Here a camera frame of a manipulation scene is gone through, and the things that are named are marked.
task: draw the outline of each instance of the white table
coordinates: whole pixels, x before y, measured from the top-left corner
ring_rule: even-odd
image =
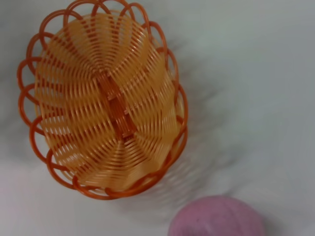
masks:
[[[261,212],[269,236],[315,234],[313,0],[140,1],[178,59],[189,142],[157,187],[111,202],[56,183],[18,115],[16,68],[28,41],[70,2],[1,3],[0,235],[162,236],[179,207],[214,194]]]

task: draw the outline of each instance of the woven basket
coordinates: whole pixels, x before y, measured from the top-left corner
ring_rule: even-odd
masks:
[[[48,15],[29,43],[17,79],[31,147],[52,177],[88,197],[111,200],[149,189],[178,159],[187,141],[188,106],[159,25],[137,3],[116,0],[124,6],[118,12],[105,1],[77,0]],[[92,14],[74,11],[82,4],[93,4]],[[46,32],[58,16],[62,29]],[[70,16],[75,19],[68,22]],[[34,56],[37,41],[42,52]],[[24,86],[26,66],[35,82]],[[35,104],[33,122],[25,114],[25,98]],[[35,133],[49,146],[46,156]]]

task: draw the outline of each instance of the pink bath bomb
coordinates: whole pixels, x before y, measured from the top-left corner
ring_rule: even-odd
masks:
[[[237,199],[214,196],[194,201],[172,220],[168,236],[264,236],[261,217]]]

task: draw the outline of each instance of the plastic weave strand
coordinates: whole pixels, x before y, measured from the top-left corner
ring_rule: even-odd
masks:
[[[106,1],[77,0],[48,15],[17,71],[19,112],[30,127],[35,154],[57,182],[99,200],[151,188],[178,159],[188,134],[187,99],[160,26],[149,21],[138,3],[116,0],[124,6],[117,12]],[[82,4],[93,4],[92,13],[74,11]],[[136,21],[135,8],[144,24]],[[62,29],[46,32],[59,16]],[[75,19],[68,22],[70,16]],[[37,41],[42,52],[34,56]],[[26,66],[35,82],[24,86]],[[33,122],[25,114],[25,98],[35,104]],[[46,156],[35,133],[45,137],[50,148]]]

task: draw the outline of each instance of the oval basket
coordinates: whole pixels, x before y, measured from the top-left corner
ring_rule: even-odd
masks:
[[[57,182],[99,200],[155,185],[182,153],[188,119],[176,59],[160,26],[138,3],[116,0],[123,10],[115,11],[105,2],[77,0],[48,15],[17,71],[19,112],[35,154]],[[92,4],[91,14],[75,11],[83,4]],[[56,17],[63,17],[61,30],[47,32]],[[37,42],[42,51],[35,56]],[[27,86],[25,67],[34,75]],[[35,104],[34,121],[24,111],[25,98]],[[45,138],[46,155],[35,133]]]

